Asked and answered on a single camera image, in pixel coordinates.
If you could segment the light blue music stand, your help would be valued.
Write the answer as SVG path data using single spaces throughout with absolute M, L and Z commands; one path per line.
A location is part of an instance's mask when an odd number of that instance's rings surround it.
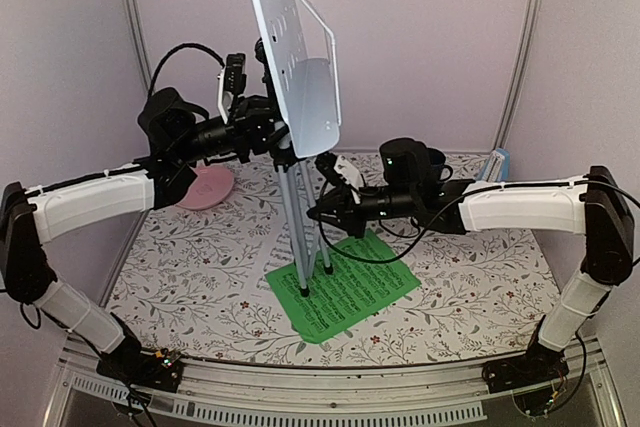
M 306 160 L 333 149 L 342 123 L 336 37 L 310 0 L 251 0 L 265 58 L 265 83 L 272 87 L 287 132 L 272 155 L 280 184 L 294 266 L 302 296 L 309 295 L 318 254 L 333 272 L 326 243 L 313 232 L 307 241 L 300 176 L 309 206 L 315 205 Z

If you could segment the green sheet music page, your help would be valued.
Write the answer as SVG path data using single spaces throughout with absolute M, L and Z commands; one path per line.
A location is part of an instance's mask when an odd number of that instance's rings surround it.
M 293 262 L 266 274 L 271 291 L 256 302 L 264 316 L 262 333 L 295 336 L 321 344 L 382 313 L 420 287 L 409 259 L 372 265 L 329 252 L 333 272 L 324 271 L 317 256 L 314 273 L 303 296 Z

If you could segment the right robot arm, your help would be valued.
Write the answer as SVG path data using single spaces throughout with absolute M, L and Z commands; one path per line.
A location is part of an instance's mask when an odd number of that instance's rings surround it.
M 444 180 L 422 142 L 393 139 L 379 153 L 382 186 L 364 184 L 360 172 L 334 153 L 318 155 L 315 166 L 325 184 L 309 218 L 354 238 L 363 237 L 370 222 L 397 218 L 414 220 L 423 233 L 465 235 L 514 228 L 584 236 L 581 265 L 559 303 L 539 321 L 526 351 L 484 367 L 490 380 L 515 376 L 527 383 L 564 373 L 570 340 L 638 263 L 629 208 L 634 198 L 604 166 L 593 166 L 584 176 L 550 181 Z

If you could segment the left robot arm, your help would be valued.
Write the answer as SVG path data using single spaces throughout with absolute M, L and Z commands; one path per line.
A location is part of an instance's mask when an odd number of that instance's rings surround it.
M 48 187 L 26 189 L 14 182 L 1 202 L 6 293 L 86 339 L 128 381 L 149 370 L 139 340 L 123 321 L 58 277 L 44 244 L 103 220 L 173 206 L 194 183 L 197 162 L 246 163 L 288 132 L 274 96 L 235 96 L 227 115 L 212 117 L 173 87 L 150 95 L 138 123 L 150 144 L 148 156 Z

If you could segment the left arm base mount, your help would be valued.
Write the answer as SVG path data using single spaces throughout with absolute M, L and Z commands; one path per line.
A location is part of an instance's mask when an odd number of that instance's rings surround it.
M 125 386 L 176 393 L 182 381 L 184 364 L 163 351 L 160 355 L 142 351 L 124 354 L 100 352 L 96 372 Z

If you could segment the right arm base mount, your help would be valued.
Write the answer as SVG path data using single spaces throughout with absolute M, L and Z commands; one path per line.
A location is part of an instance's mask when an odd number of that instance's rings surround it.
M 545 350 L 488 361 L 481 372 L 490 393 L 511 392 L 517 410 L 531 418 L 551 412 L 568 374 L 564 354 Z

